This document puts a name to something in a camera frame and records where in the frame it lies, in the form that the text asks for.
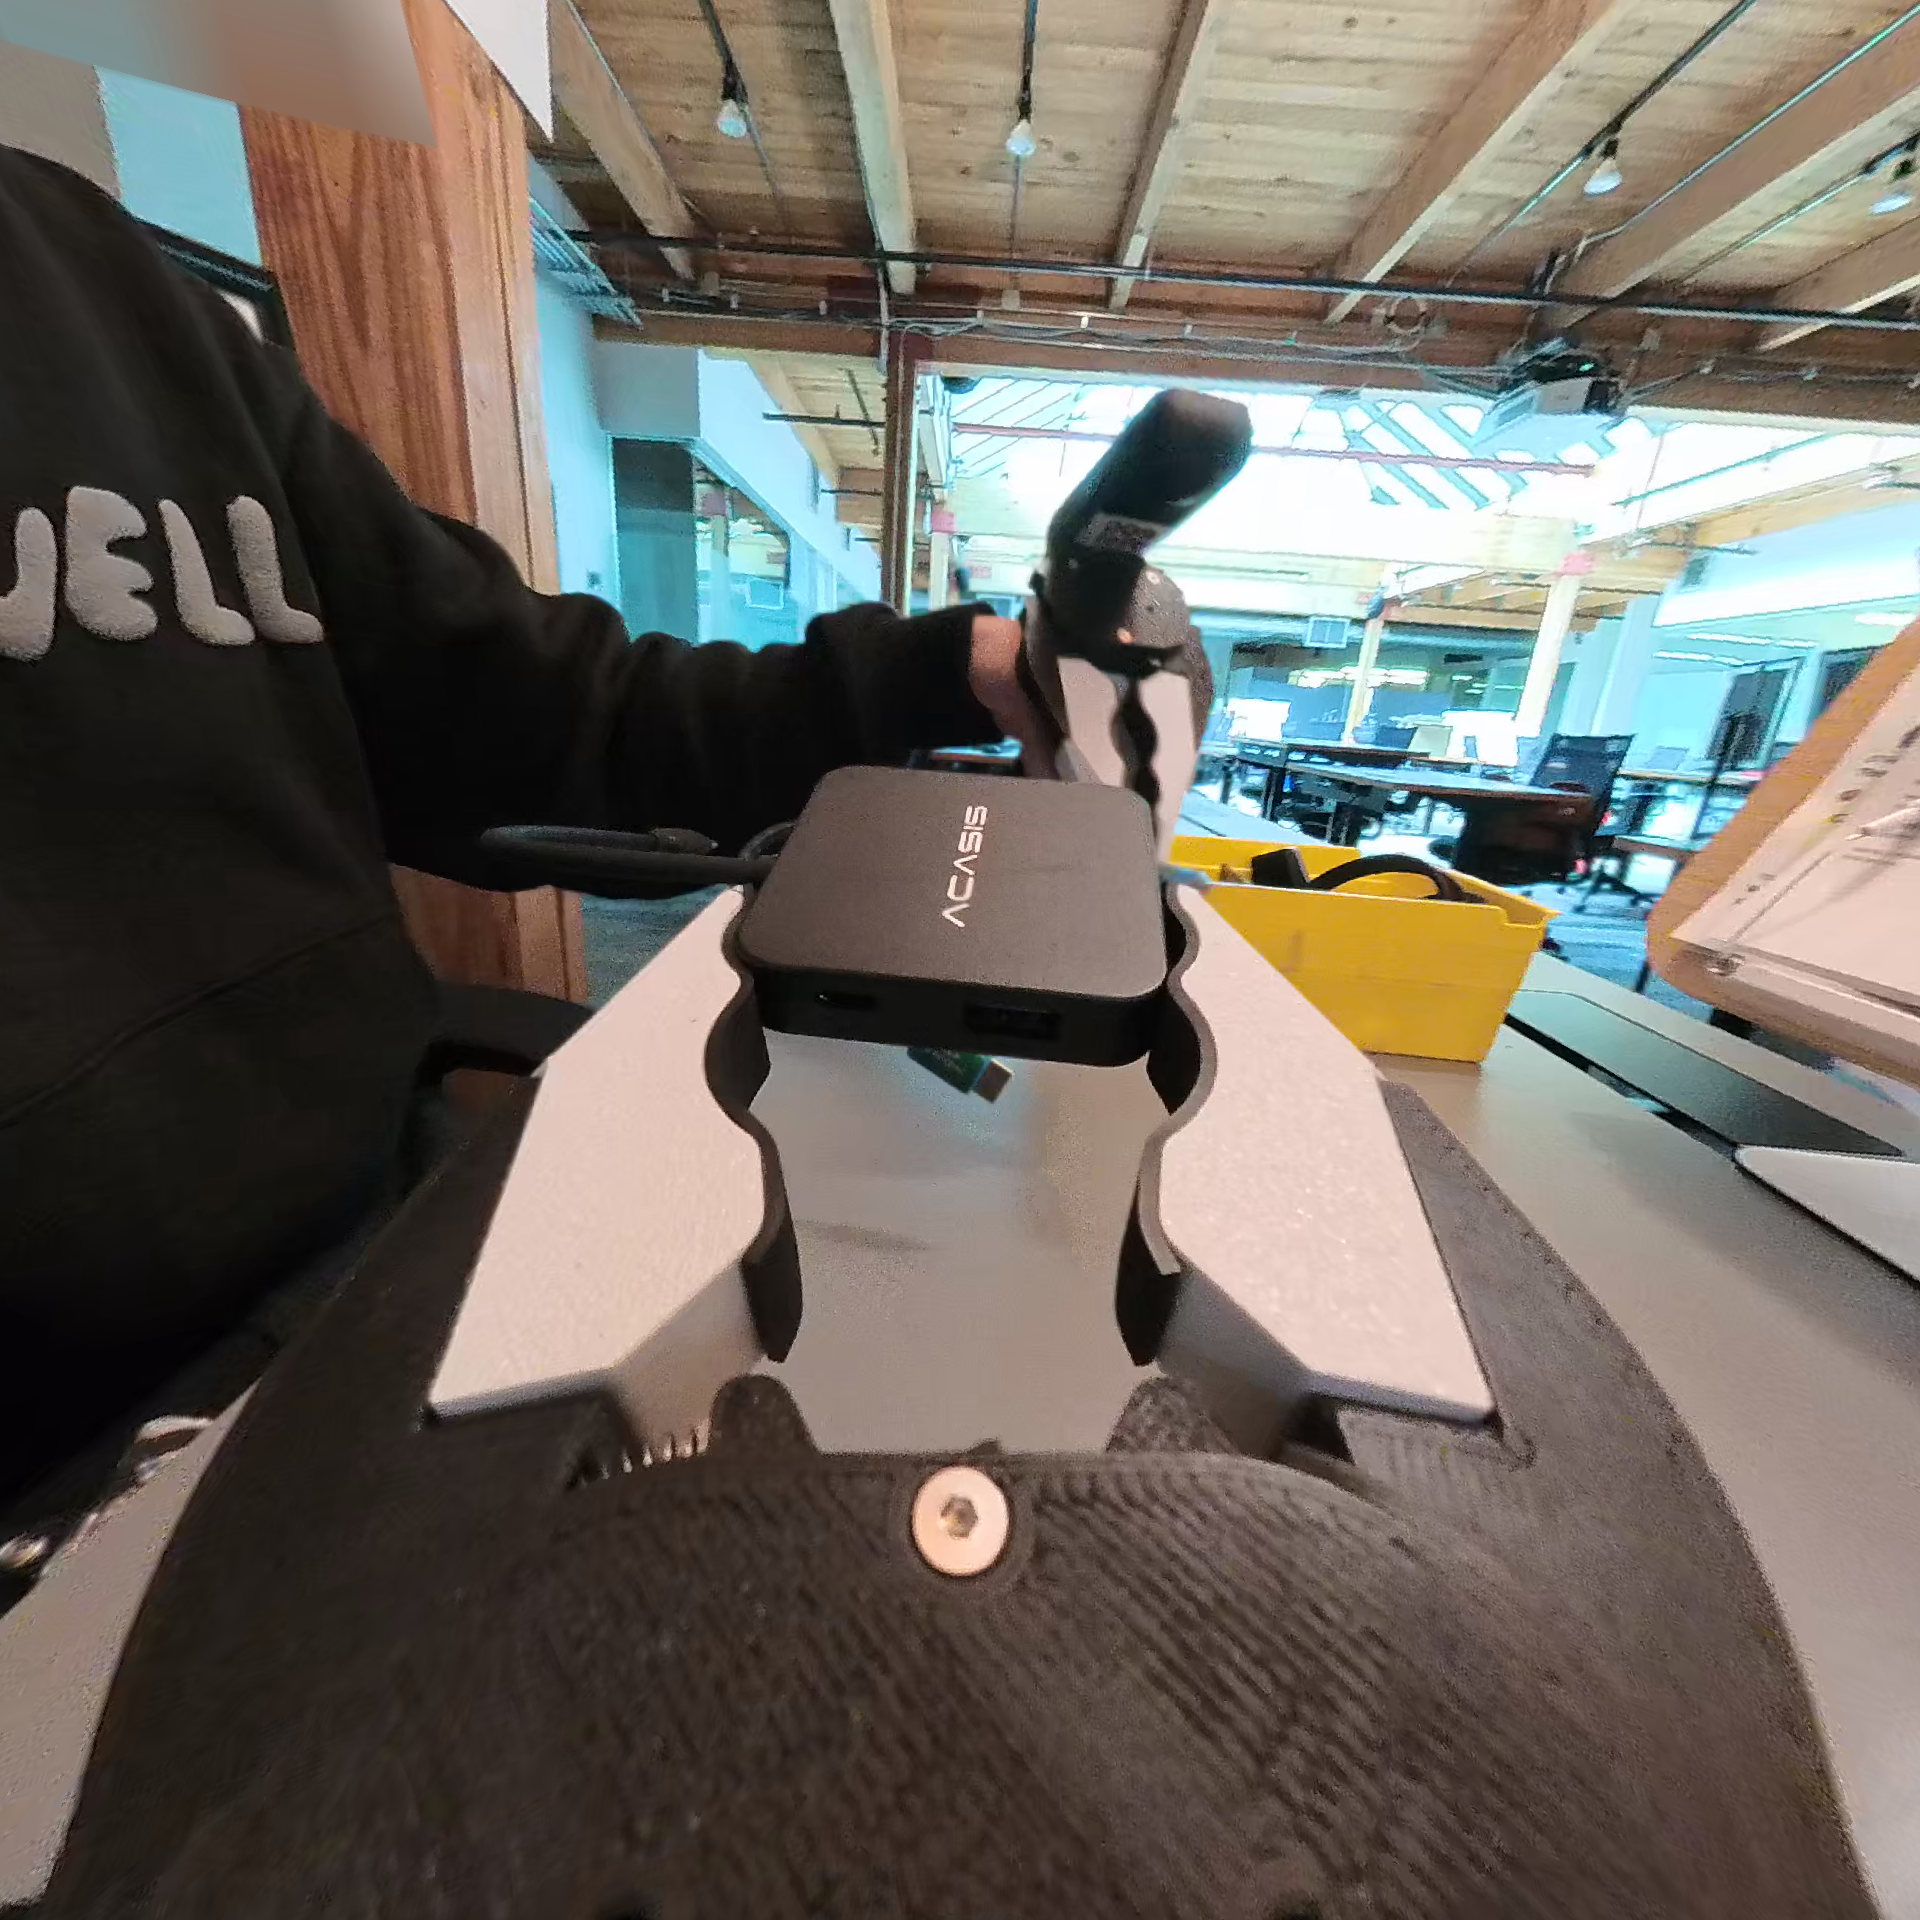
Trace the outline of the person's black hoodie torso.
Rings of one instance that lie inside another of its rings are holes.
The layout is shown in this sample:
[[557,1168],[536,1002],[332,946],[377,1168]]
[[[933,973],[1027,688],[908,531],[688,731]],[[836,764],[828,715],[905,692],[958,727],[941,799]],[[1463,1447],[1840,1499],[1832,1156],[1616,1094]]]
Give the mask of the person's black hoodie torso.
[[351,712],[422,510],[3,146],[3,1505],[392,1184],[433,990]]

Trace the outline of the white ceiling projector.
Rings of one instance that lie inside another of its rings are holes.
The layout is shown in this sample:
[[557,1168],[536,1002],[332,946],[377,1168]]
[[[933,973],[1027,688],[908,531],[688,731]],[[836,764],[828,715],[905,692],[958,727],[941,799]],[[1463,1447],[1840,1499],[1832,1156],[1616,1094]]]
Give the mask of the white ceiling projector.
[[1616,373],[1582,349],[1539,352],[1512,370],[1471,432],[1471,449],[1515,460],[1571,460],[1567,448],[1606,448],[1625,417]]

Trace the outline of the yellow storage bin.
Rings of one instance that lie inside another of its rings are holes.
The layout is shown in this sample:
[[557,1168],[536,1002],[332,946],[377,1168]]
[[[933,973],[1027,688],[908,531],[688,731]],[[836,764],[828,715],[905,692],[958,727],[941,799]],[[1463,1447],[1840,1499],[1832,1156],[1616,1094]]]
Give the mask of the yellow storage bin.
[[1177,836],[1172,866],[1368,1056],[1478,1064],[1554,922],[1426,854]]

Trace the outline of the black office chair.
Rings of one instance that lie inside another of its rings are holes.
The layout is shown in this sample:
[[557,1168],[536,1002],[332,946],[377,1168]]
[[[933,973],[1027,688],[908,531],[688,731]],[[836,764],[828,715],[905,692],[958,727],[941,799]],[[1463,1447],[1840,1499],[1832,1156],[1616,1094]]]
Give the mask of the black office chair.
[[1496,830],[1496,881],[1522,890],[1536,886],[1600,886],[1612,853],[1606,818],[1632,747],[1630,731],[1552,731],[1526,770],[1526,783],[1552,799],[1522,802]]

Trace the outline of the wooden pillar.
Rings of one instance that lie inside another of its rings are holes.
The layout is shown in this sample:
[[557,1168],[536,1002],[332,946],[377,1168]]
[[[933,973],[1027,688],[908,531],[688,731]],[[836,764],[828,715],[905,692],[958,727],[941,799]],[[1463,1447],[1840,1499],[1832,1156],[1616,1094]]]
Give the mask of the wooden pillar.
[[332,417],[556,592],[523,107],[448,3],[400,17],[428,143],[237,112],[260,256]]

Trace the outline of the dark office table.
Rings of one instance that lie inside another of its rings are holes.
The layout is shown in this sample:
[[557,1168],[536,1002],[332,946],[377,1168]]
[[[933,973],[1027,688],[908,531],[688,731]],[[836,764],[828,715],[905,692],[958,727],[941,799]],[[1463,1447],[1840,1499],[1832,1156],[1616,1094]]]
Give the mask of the dark office table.
[[1216,775],[1201,775],[1197,787],[1221,805],[1233,796],[1255,793],[1259,818],[1293,824],[1318,842],[1357,844],[1390,813],[1417,813],[1419,805],[1447,805],[1463,818],[1512,813],[1522,802],[1552,799],[1546,789],[1522,780],[1475,778],[1442,770],[1429,762],[1364,762],[1332,743],[1226,743],[1205,747],[1205,762],[1217,762]]

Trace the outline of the black usb hub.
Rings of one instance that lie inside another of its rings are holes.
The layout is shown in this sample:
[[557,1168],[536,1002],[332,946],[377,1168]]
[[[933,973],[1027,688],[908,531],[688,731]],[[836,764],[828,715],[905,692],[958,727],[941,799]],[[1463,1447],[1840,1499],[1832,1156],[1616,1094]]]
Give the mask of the black usb hub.
[[832,770],[731,946],[790,1037],[1122,1066],[1170,968],[1159,832],[1107,783]]

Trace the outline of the dark flat panel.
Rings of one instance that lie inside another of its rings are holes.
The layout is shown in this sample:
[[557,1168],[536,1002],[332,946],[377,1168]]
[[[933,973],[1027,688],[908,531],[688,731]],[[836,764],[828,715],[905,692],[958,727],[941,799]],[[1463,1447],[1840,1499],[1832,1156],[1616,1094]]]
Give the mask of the dark flat panel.
[[1504,1026],[1543,1046],[1567,1064],[1651,1100],[1674,1123],[1689,1123],[1730,1149],[1810,1149],[1860,1158],[1903,1158],[1894,1144],[1835,1120],[1787,1089],[1772,1089],[1751,1073],[1590,999],[1522,990],[1508,1007]]

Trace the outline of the person's left hand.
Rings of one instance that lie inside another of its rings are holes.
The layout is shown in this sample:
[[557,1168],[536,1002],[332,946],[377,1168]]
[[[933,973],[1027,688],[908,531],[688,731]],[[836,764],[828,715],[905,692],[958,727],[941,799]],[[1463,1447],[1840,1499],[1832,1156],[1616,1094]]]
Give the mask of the person's left hand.
[[1019,619],[973,609],[965,681],[999,734],[1019,743],[1023,775],[1058,780],[1060,727],[1031,671]]

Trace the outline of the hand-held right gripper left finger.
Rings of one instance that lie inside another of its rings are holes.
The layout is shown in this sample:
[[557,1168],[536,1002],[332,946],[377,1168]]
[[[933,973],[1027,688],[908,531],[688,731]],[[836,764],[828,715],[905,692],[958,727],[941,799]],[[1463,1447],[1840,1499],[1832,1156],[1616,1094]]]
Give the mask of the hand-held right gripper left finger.
[[758,1002],[725,887],[540,1071],[428,1408],[599,1398],[633,1438],[704,1438],[790,1352],[803,1272]]

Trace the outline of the white rounded base plate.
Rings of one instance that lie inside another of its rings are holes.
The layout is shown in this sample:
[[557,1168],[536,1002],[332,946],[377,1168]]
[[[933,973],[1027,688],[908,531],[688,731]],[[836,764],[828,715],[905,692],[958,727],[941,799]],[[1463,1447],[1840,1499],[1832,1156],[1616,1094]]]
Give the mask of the white rounded base plate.
[[1918,1283],[1918,1158],[1739,1145],[1735,1162]]

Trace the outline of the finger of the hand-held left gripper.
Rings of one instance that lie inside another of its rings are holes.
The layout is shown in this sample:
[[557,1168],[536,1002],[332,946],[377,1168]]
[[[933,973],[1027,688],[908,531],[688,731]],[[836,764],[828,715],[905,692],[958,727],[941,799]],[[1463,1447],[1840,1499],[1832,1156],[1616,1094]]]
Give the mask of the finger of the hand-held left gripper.
[[1156,844],[1170,853],[1201,747],[1201,695],[1183,671],[1151,671],[1144,678],[1144,718],[1151,731],[1144,757],[1144,799],[1151,813]]
[[1054,775],[1068,783],[1140,789],[1140,681],[1079,655],[1058,655],[1054,678],[1054,718],[1060,722]]

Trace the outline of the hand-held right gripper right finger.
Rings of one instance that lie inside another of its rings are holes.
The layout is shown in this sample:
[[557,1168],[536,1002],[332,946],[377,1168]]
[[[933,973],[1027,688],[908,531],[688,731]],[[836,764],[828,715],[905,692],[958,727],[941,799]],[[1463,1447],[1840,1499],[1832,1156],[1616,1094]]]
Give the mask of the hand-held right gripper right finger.
[[1205,887],[1162,902],[1147,1066],[1167,1115],[1119,1241],[1127,1352],[1230,1442],[1332,1409],[1485,1427],[1496,1392],[1377,1071]]

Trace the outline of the person's left forearm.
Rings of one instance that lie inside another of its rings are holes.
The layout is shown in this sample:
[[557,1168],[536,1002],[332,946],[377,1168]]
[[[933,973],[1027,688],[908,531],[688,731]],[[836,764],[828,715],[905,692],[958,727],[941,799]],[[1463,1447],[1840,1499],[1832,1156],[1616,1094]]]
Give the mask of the person's left forearm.
[[478,879],[486,830],[695,830],[731,853],[839,766],[1003,741],[965,681],[973,606],[827,609],[803,641],[626,635],[532,592],[463,523],[384,523],[396,598],[348,695],[384,854]]

